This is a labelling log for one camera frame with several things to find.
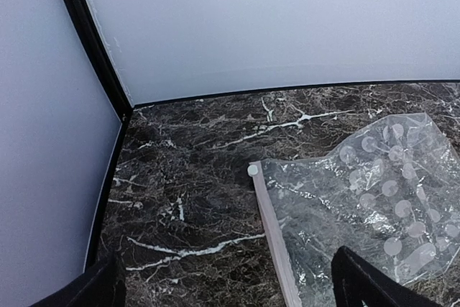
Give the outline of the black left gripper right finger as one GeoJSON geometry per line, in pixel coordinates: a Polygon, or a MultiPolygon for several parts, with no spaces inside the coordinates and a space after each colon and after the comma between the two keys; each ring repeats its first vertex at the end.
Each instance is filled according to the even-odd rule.
{"type": "Polygon", "coordinates": [[[333,293],[338,307],[436,307],[434,301],[391,280],[346,246],[331,261],[333,293]]]}

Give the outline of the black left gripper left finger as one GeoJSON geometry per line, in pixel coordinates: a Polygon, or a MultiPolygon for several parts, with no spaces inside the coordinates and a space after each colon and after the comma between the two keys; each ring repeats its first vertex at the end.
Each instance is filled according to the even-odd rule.
{"type": "Polygon", "coordinates": [[[125,306],[125,270],[112,252],[59,291],[32,306],[125,306]]]}

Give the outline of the clear zip top bag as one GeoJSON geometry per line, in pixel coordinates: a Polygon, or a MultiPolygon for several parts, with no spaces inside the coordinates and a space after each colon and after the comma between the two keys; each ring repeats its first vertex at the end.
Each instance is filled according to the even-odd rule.
{"type": "Polygon", "coordinates": [[[381,118],[323,157],[247,172],[287,306],[333,304],[341,246],[403,285],[459,257],[459,156],[425,113],[381,118]]]}

